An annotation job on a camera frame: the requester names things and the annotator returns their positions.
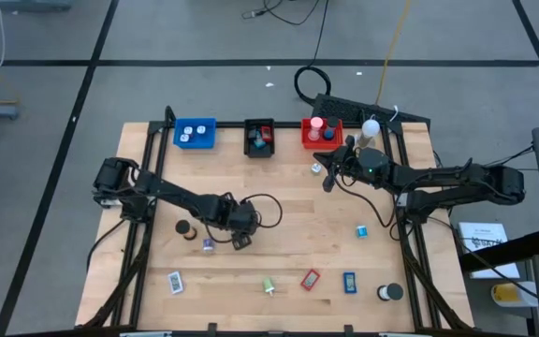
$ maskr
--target black bin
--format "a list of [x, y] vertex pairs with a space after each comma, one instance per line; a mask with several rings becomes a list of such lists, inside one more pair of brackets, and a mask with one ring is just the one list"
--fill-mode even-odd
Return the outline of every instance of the black bin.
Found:
[[[271, 141], [262, 149], [255, 147], [254, 141], [249, 140], [248, 132], [252, 127], [261, 128], [261, 126], [269, 126], [271, 130]], [[276, 134], [273, 128], [273, 118], [250, 119], [244, 120], [244, 154], [249, 158], [270, 158], [275, 151]]]

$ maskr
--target wooden tabletop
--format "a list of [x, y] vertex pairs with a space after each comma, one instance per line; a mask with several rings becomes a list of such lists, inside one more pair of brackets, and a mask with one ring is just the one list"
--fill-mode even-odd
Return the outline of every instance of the wooden tabletop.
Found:
[[[140, 161], [147, 124], [126, 124], [117, 156]], [[410, 165], [434, 167], [430, 136], [424, 124], [404, 124]], [[345, 129], [346, 134], [355, 133]], [[181, 150], [168, 145], [163, 178], [199, 194], [232, 192], [236, 199], [256, 193], [277, 197], [284, 208], [282, 223], [260, 228], [253, 244], [235, 251], [231, 244], [218, 244], [211, 255], [202, 250], [207, 238], [204, 227], [188, 212], [159, 202], [153, 241], [145, 279], [138, 328], [140, 330], [205, 330], [215, 322], [219, 330], [342, 331], [352, 324], [355, 331], [412, 331], [409, 297], [399, 242], [378, 223], [370, 206], [335, 187], [325, 193], [326, 175], [313, 176], [312, 150], [300, 144], [299, 129], [276, 129], [276, 151], [269, 159], [249, 159], [242, 154], [243, 131], [221, 128], [216, 131], [212, 150]], [[150, 169], [154, 168], [158, 140], [153, 147]], [[396, 141], [392, 138], [393, 148]], [[376, 147], [383, 149], [382, 141]], [[387, 221], [392, 197], [356, 183], [351, 190], [370, 199]], [[270, 199], [252, 199], [263, 214], [263, 223], [277, 219]], [[120, 210], [103, 211], [98, 236], [118, 222]], [[448, 221], [442, 210], [432, 215]], [[188, 242], [174, 226], [187, 219], [198, 230]], [[356, 237], [356, 227], [364, 225], [369, 238]], [[217, 239], [227, 232], [212, 228]], [[87, 274], [77, 323], [90, 319], [117, 285], [126, 241], [127, 226], [105, 240], [93, 254]], [[424, 225], [425, 242], [436, 287], [466, 323], [473, 319], [461, 275], [457, 251], [450, 229], [435, 221]], [[301, 285], [309, 269], [321, 274], [313, 290]], [[167, 275], [180, 271], [184, 292], [172, 295]], [[357, 293], [345, 294], [342, 273], [357, 276]], [[264, 292], [262, 281], [270, 277], [276, 291]], [[405, 290], [402, 300], [383, 302], [376, 296], [378, 286], [399, 283]], [[429, 325], [422, 286], [423, 322]], [[126, 292], [122, 322], [127, 322], [133, 288]]]

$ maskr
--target white paper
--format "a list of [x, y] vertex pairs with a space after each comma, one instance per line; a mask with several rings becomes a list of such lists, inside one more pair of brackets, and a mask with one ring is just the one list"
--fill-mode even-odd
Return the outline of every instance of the white paper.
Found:
[[[463, 244], [472, 252], [497, 245], [498, 243], [496, 242], [503, 243], [507, 241], [503, 224], [461, 222], [459, 223], [459, 229]], [[508, 278], [519, 278], [519, 271], [515, 263], [498, 266], [496, 270]], [[472, 272], [471, 278], [500, 279], [501, 276], [493, 270], [483, 270]]]

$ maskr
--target blue block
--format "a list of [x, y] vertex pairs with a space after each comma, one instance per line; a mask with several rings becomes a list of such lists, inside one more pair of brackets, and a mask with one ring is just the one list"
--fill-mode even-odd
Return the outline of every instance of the blue block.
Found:
[[367, 238], [367, 228], [365, 226], [357, 226], [357, 237], [359, 239]]

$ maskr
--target red card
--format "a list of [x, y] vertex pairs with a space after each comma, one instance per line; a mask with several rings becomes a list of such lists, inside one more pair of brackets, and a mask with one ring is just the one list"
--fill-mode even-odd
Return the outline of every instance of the red card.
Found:
[[315, 283], [317, 282], [317, 280], [319, 280], [319, 276], [320, 276], [319, 272], [310, 270], [305, 276], [305, 278], [303, 278], [303, 281], [300, 283], [300, 285], [303, 286], [308, 291], [310, 291], [311, 288], [315, 286]]

